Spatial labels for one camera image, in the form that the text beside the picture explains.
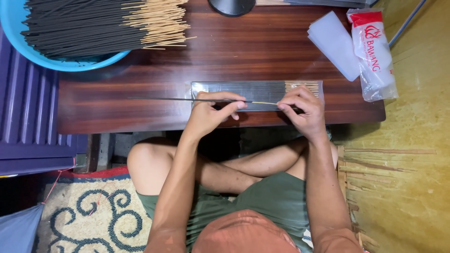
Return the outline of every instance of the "wooden table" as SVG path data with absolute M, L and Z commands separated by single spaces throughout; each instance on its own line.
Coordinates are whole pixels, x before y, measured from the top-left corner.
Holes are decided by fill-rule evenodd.
M 61 73 L 61 134 L 183 129 L 189 101 L 128 100 L 129 96 L 184 97 L 190 81 L 323 80 L 328 124 L 385 120 L 382 101 L 367 103 L 360 81 L 349 82 L 307 38 L 311 22 L 333 10 L 349 27 L 346 9 L 257 6 L 240 18 L 190 0 L 187 47 L 135 50 L 112 66 Z M 281 112 L 247 112 L 221 127 L 287 124 Z

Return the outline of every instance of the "man's left hand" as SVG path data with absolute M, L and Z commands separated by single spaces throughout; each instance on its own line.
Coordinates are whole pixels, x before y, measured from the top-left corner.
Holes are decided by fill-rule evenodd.
M 209 134 L 214 130 L 221 122 L 231 116 L 235 120 L 239 120 L 239 115 L 236 110 L 246 108 L 245 98 L 239 96 L 236 93 L 228 91 L 219 92 L 203 92 L 200 91 L 197 94 L 198 99 L 230 99 L 238 100 L 226 105 L 221 110 L 213 108 L 215 102 L 203 102 L 196 101 L 192 108 L 191 116 L 184 131 L 189 133 L 190 137 L 200 140 L 203 136 Z

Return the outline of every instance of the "green shorts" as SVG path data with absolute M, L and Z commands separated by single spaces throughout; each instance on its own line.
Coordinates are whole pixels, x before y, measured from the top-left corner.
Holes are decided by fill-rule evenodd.
M 210 222 L 235 211 L 251 209 L 286 230 L 302 252 L 312 252 L 308 244 L 302 241 L 303 233 L 309 226 L 305 186 L 305 181 L 280 172 L 251 185 L 230 202 L 219 193 L 196 184 L 187 226 L 186 251 L 192 250 L 198 235 Z M 138 196 L 153 219 L 158 196 L 139 193 Z

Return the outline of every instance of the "black lamp base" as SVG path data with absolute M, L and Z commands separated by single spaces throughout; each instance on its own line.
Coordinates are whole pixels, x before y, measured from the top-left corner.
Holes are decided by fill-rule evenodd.
M 209 5 L 226 17 L 240 17 L 252 10 L 256 0 L 208 0 Z

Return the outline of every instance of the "red string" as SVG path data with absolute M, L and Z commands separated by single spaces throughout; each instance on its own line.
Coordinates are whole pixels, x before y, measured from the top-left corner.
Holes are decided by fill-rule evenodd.
M 102 197 L 102 191 L 103 191 L 103 190 L 105 189 L 105 187 L 106 187 L 107 185 L 109 185 L 109 184 L 114 184 L 114 187 L 116 188 L 116 190 L 115 190 L 111 195 L 109 195 L 105 200 L 107 200 L 107 199 L 108 199 L 109 197 L 111 197 L 114 193 L 116 193 L 116 191 L 117 191 L 116 184 L 115 184 L 114 182 L 106 183 L 105 186 L 103 186 L 102 190 L 101 190 L 100 193 L 99 193 L 99 198 L 98 198 L 98 200 L 97 200 L 97 207 L 100 206 L 100 198 Z M 90 216 L 93 212 L 94 212 L 94 208 L 91 210 L 91 212 L 89 213 L 88 216 Z
M 48 200 L 48 198 L 49 198 L 49 196 L 50 196 L 50 193 L 52 193 L 53 188 L 55 188 L 56 182 L 58 182 L 58 179 L 59 179 L 59 177 L 61 176 L 61 173 L 64 172 L 64 171 L 70 170 L 70 169 L 72 169 L 72 168 L 68 168 L 68 169 L 65 169 L 65 170 L 58 171 L 58 172 L 59 172 L 59 175 L 58 175 L 58 177 L 56 178 L 55 182 L 53 183 L 53 186 L 52 186 L 52 188 L 50 189 L 49 193 L 47 194 L 47 197 L 45 198 L 45 200 L 44 200 L 43 202 L 41 202 L 42 204 L 45 204 L 45 203 L 47 202 L 47 200 Z

